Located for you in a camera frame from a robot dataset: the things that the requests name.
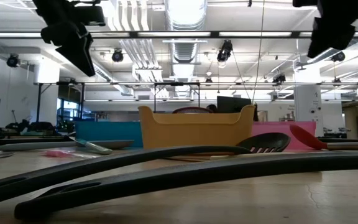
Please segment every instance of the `pillar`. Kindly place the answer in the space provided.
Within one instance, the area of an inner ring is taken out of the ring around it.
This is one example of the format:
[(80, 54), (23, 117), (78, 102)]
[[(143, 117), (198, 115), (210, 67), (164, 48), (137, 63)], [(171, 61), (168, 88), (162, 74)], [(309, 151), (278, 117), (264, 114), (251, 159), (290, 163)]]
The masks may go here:
[[(56, 62), (53, 62), (49, 59), (44, 59), (34, 67), (34, 73), (35, 82), (37, 83), (55, 83), (59, 81), (60, 66)], [(44, 84), (42, 91), (43, 93), (41, 94), (39, 121), (50, 122), (53, 125), (56, 125), (58, 86), (48, 86), (48, 84)], [(35, 110), (32, 111), (34, 114), (32, 121), (35, 121), (35, 118), (37, 117), (36, 112), (37, 109), (35, 108)]]
[(347, 132), (348, 139), (358, 139), (357, 130), (357, 108), (355, 106), (344, 109), (345, 114), (345, 127), (350, 129)]
[[(298, 83), (318, 83), (321, 82), (320, 70), (316, 65), (308, 65), (304, 70), (295, 69), (294, 81)], [(323, 112), (321, 105), (321, 87), (315, 86), (296, 86), (294, 88), (295, 97), (295, 117), (296, 121), (316, 122), (315, 136), (324, 136), (323, 132)]]

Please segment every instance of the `ventilation duct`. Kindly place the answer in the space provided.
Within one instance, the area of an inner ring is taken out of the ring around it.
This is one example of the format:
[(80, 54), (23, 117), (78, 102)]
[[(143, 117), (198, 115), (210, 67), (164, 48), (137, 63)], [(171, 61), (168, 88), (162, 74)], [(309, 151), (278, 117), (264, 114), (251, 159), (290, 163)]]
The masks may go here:
[[(109, 72), (98, 62), (93, 62), (93, 68), (95, 71), (95, 74), (99, 75), (103, 79), (105, 79), (107, 82), (118, 82), (117, 80), (110, 77), (108, 74)], [(134, 90), (131, 88), (128, 88), (126, 86), (121, 85), (113, 85), (114, 88), (116, 88), (118, 91), (121, 92), (122, 96), (133, 96)]]
[[(207, 0), (165, 0), (165, 16), (168, 30), (194, 31), (202, 30), (206, 16)], [(194, 72), (194, 65), (198, 44), (172, 43), (172, 72), (177, 78), (187, 78), (190, 82)], [(180, 97), (188, 93), (177, 90)]]

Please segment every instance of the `workbench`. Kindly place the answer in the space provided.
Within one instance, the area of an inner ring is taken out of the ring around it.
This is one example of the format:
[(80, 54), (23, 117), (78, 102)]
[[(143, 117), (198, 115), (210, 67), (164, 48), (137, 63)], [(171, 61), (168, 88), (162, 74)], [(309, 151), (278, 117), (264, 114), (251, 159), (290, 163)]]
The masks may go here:
[[(78, 159), (45, 157), (40, 151), (18, 152), (0, 159), (0, 178)], [(150, 161), (60, 185), (186, 163)], [(13, 216), (15, 205), (50, 188), (1, 202), (0, 223), (20, 223)], [(277, 175), (164, 190), (64, 210), (43, 223), (358, 224), (358, 170)]]

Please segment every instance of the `spotlight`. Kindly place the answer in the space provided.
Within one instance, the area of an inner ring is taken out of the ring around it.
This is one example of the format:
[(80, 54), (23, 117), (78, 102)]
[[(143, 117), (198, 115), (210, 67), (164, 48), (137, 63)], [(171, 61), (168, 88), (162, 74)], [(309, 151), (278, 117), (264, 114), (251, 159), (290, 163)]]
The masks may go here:
[(283, 83), (285, 82), (285, 75), (284, 74), (278, 74), (276, 76), (273, 77), (273, 82), (274, 83)]
[(340, 78), (334, 78), (334, 80), (333, 80), (333, 83), (341, 83), (342, 81), (341, 81), (341, 79)]
[(19, 55), (11, 54), (11, 56), (6, 61), (7, 66), (11, 68), (17, 68), (20, 66)]
[(333, 62), (343, 62), (345, 60), (346, 56), (344, 52), (339, 52), (338, 54), (332, 56), (330, 60)]
[(205, 79), (205, 82), (206, 82), (206, 83), (212, 83), (212, 78), (211, 78), (211, 77), (206, 78), (206, 79)]
[(113, 53), (111, 59), (113, 60), (113, 62), (122, 62), (122, 60), (124, 60), (122, 50), (121, 49), (114, 49), (114, 53)]
[(224, 40), (224, 43), (219, 50), (218, 57), (216, 58), (218, 62), (225, 62), (231, 56), (230, 52), (233, 50), (233, 45), (231, 40)]

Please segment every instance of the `chair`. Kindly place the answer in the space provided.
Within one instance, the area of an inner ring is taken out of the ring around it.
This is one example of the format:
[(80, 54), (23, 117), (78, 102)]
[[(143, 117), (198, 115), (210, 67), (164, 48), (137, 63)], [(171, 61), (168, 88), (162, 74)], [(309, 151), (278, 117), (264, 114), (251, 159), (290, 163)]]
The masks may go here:
[(191, 106), (191, 107), (177, 109), (172, 113), (214, 113), (214, 112), (207, 108)]

